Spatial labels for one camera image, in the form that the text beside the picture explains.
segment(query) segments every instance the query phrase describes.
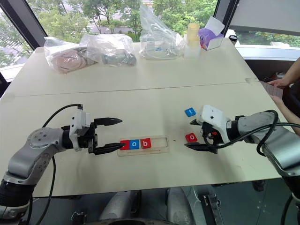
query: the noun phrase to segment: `red letter block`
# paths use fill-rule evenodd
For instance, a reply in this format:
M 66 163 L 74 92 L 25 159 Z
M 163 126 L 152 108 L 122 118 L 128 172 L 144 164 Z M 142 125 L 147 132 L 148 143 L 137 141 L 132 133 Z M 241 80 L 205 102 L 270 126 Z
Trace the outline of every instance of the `red letter block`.
M 189 143 L 190 142 L 197 142 L 198 141 L 198 139 L 197 139 L 197 137 L 196 137 L 196 135 L 194 133 L 190 133 L 190 134 L 186 135 L 186 140 Z
M 142 149 L 151 148 L 151 139 L 150 138 L 141 139 L 141 146 Z
M 120 143 L 125 143 L 125 145 L 120 148 L 120 150 L 128 150 L 129 149 L 129 140 L 122 140 Z

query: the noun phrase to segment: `clear plastic bag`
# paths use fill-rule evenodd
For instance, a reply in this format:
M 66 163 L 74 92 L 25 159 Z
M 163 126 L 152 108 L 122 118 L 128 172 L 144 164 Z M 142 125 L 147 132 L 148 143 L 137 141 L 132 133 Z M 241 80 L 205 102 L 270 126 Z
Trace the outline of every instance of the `clear plastic bag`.
M 86 46 L 79 46 L 55 37 L 45 37 L 45 39 L 46 60 L 49 66 L 59 73 L 66 74 L 95 63 L 86 56 Z
M 134 66 L 132 39 L 125 34 L 84 34 L 80 45 L 87 46 L 87 57 L 109 66 Z
M 140 18 L 141 56 L 146 59 L 172 60 L 183 54 L 184 42 L 180 34 L 170 30 L 144 4 L 140 5 Z

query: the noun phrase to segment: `black cable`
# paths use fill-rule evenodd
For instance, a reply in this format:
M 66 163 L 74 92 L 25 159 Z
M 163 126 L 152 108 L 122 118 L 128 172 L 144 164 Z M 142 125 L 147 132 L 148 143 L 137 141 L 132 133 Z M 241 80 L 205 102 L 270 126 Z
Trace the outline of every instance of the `black cable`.
M 46 123 L 42 127 L 45 128 L 48 125 L 48 123 L 50 122 L 50 120 L 52 120 L 53 117 L 56 116 L 59 112 L 61 112 L 62 110 L 66 109 L 66 108 L 73 107 L 73 106 L 77 106 L 79 109 L 82 109 L 82 107 L 83 107 L 82 104 L 66 105 L 66 106 L 60 108 L 59 110 L 57 110 L 55 113 L 53 113 L 52 116 L 49 117 L 49 119 L 46 121 Z
M 288 208 L 291 204 L 292 199 L 293 199 L 293 196 L 290 195 L 289 198 L 287 199 L 286 203 L 285 203 L 285 207 L 283 208 L 282 215 L 281 215 L 280 225 L 285 225 L 286 213 L 287 213 L 287 210 L 288 210 Z
M 50 205 L 50 201 L 51 201 L 51 197 L 52 197 L 52 192 L 53 192 L 53 188 L 54 188 L 54 181 L 55 181 L 55 173 L 56 173 L 56 163 L 55 163 L 55 159 L 54 159 L 54 156 L 52 157 L 52 162 L 53 162 L 53 176 L 52 176 L 52 183 L 51 183 L 51 188 L 50 188 L 50 193 L 49 193 L 49 197 L 48 197 L 48 201 L 47 201 L 47 205 L 44 209 L 44 212 L 43 214 L 41 215 L 40 219 L 38 220 L 37 222 L 37 225 L 40 225 L 42 220 L 44 219 L 47 211 L 48 211 L 48 208 L 49 208 L 49 205 Z
M 53 119 L 53 117 L 56 116 L 59 112 L 61 112 L 62 110 L 66 109 L 66 108 L 73 107 L 73 106 L 77 106 L 78 109 L 82 109 L 83 108 L 82 104 L 70 104 L 70 105 L 66 105 L 66 106 L 60 108 L 59 110 L 57 110 L 55 113 L 53 113 L 42 127 L 45 128 L 48 125 L 48 123 Z M 44 217 L 45 217 L 45 215 L 46 215 L 46 213 L 48 211 L 48 208 L 49 208 L 49 205 L 50 205 L 50 201 L 51 201 L 51 197 L 52 197 L 52 192 L 53 192 L 53 188 L 54 188 L 54 181 L 55 181 L 55 174 L 56 174 L 56 163 L 55 163 L 54 156 L 52 157 L 52 162 L 53 162 L 53 176 L 52 176 L 52 182 L 51 182 L 51 187 L 50 187 L 50 193 L 49 193 L 48 201 L 47 201 L 46 207 L 44 209 L 44 212 L 41 215 L 40 219 L 38 220 L 37 225 L 40 225 L 40 223 L 44 219 Z M 32 201 L 30 201 L 30 203 L 29 203 L 29 209 L 30 208 L 32 209 Z
M 226 147 L 228 147 L 228 146 L 230 146 L 230 145 L 232 145 L 236 142 L 239 142 L 239 141 L 243 140 L 244 138 L 246 138 L 246 137 L 248 137 L 248 136 L 250 136 L 250 135 L 252 135 L 252 134 L 254 134 L 258 131 L 264 130 L 266 128 L 270 128 L 271 126 L 272 126 L 271 124 L 268 124 L 268 125 L 258 127 L 256 129 L 253 129 L 253 130 L 249 131 L 248 133 L 245 133 L 244 135 L 242 135 L 240 137 L 237 137 L 237 138 L 233 139 L 232 141 L 230 141 L 226 144 L 222 144 L 222 145 L 212 145 L 208 142 L 207 137 L 203 137 L 203 138 L 204 138 L 205 144 L 207 144 L 209 147 L 215 148 L 215 149 L 223 149 L 223 148 L 226 148 Z M 277 123 L 275 126 L 276 127 L 278 127 L 278 126 L 289 126 L 289 127 L 300 128 L 300 125 L 296 124 L 296 123 Z
M 27 216 L 27 225 L 29 225 L 29 221 L 30 221 L 31 214 L 32 214 L 32 204 L 33 204 L 33 197 L 31 195 L 30 199 L 29 199 L 29 211 L 28 211 L 28 216 Z
M 261 147 L 262 145 L 265 143 L 265 141 L 270 137 L 270 135 L 272 134 L 272 132 L 274 131 L 275 129 L 275 125 L 277 124 L 278 122 L 278 113 L 275 111 L 275 110 L 267 110 L 266 112 L 270 112 L 270 113 L 273 113 L 274 114 L 274 120 L 273 120 L 273 123 L 270 127 L 270 129 L 268 130 L 268 132 L 266 133 L 266 135 L 262 138 L 262 140 L 257 144 L 257 147 L 256 147 L 256 151 L 258 154 L 260 154 L 261 156 L 265 156 L 264 153 L 261 152 Z

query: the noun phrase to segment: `tree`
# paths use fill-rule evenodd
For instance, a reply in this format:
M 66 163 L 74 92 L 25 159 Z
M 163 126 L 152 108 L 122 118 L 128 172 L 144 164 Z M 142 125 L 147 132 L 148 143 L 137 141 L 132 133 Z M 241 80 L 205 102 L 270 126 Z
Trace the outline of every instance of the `tree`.
M 103 15 L 107 19 L 107 24 L 111 28 L 111 32 L 113 33 L 113 24 L 111 24 L 112 15 L 115 13 L 117 9 L 120 8 L 120 2 L 118 0 L 83 0 L 82 1 L 82 10 L 83 13 L 89 18 L 94 20 L 98 20 L 99 32 L 101 34 L 100 29 L 100 15 Z
M 12 53 L 6 54 L 0 50 L 0 68 L 11 65 L 14 62 L 14 57 Z
M 300 37 L 285 35 L 285 34 L 273 34 L 267 32 L 257 31 L 235 31 L 239 36 L 239 41 L 242 45 L 270 45 L 271 41 L 283 42 L 289 44 L 291 47 L 300 47 Z
M 126 35 L 130 36 L 131 39 L 133 40 L 133 42 L 140 42 L 141 33 L 137 33 L 137 37 L 136 37 L 136 35 L 132 31 L 128 31 L 128 33 Z
M 134 42 L 139 41 L 142 25 L 140 20 L 140 4 L 141 0 L 123 0 L 121 11 L 123 12 L 122 19 L 127 21 L 127 24 L 133 28 L 135 33 Z
M 154 13 L 175 32 L 183 35 L 189 23 L 204 27 L 213 15 L 217 0 L 154 0 Z
M 154 0 L 153 9 L 155 15 L 162 16 L 163 12 L 168 9 L 176 14 L 181 13 L 183 4 L 181 0 Z
M 27 0 L 27 2 L 36 14 L 40 12 L 50 13 L 51 10 L 57 10 L 61 15 L 67 13 L 62 0 Z
M 88 19 L 78 12 L 61 15 L 56 9 L 40 12 L 37 15 L 46 33 L 64 41 L 79 43 L 87 31 Z
M 186 0 L 185 11 L 193 16 L 200 27 L 204 27 L 210 16 L 213 16 L 217 0 Z
M 167 27 L 181 35 L 187 31 L 189 23 L 197 23 L 190 13 L 174 13 L 169 9 L 163 11 L 161 19 Z
M 0 46 L 9 52 L 0 51 L 1 66 L 11 65 L 17 57 L 32 53 L 32 49 L 3 12 L 0 13 Z

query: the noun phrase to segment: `white table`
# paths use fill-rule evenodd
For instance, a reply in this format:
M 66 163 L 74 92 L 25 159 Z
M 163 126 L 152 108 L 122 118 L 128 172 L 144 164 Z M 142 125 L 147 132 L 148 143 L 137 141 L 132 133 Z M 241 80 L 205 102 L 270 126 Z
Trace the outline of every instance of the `white table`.
M 170 152 L 118 157 L 117 152 L 95 156 L 87 150 L 56 155 L 53 195 L 78 195 L 133 189 L 240 182 L 279 177 L 255 145 L 239 142 L 218 154 L 184 146 L 189 124 L 184 110 L 213 105 L 234 119 L 277 109 L 255 75 L 228 39 L 202 51 L 200 59 L 151 61 L 138 59 L 131 68 L 93 65 L 67 75 L 52 71 L 37 49 L 0 100 L 0 174 L 12 155 L 57 109 L 82 103 L 92 118 L 116 117 L 123 123 L 98 127 L 98 145 L 121 138 L 167 136 Z M 56 116 L 49 127 L 70 123 L 75 109 Z M 34 196 L 48 196 L 50 163 Z
M 139 57 L 139 48 L 140 43 L 135 43 L 134 67 L 94 64 L 66 75 L 49 68 L 44 49 L 38 48 L 7 91 L 15 96 L 31 96 L 244 83 L 246 78 L 256 79 L 227 38 L 220 48 L 202 50 L 199 59 L 145 60 Z
M 256 145 L 239 142 L 218 154 L 196 152 L 184 146 L 185 134 L 199 127 L 189 125 L 184 110 L 211 104 L 234 119 L 267 109 L 277 109 L 258 82 L 205 85 L 154 90 L 129 90 L 59 94 L 30 97 L 4 96 L 0 101 L 0 174 L 20 149 L 27 136 L 42 126 L 56 109 L 83 103 L 95 117 L 116 117 L 124 122 L 99 127 L 99 146 L 126 137 L 166 135 L 170 152 L 118 157 L 117 152 L 95 156 L 87 150 L 67 150 L 56 155 L 54 195 L 77 195 L 132 189 L 163 188 L 223 182 L 240 182 L 279 177 Z M 75 109 L 60 113 L 49 124 L 68 125 Z M 34 196 L 47 196 L 52 178 L 50 163 Z

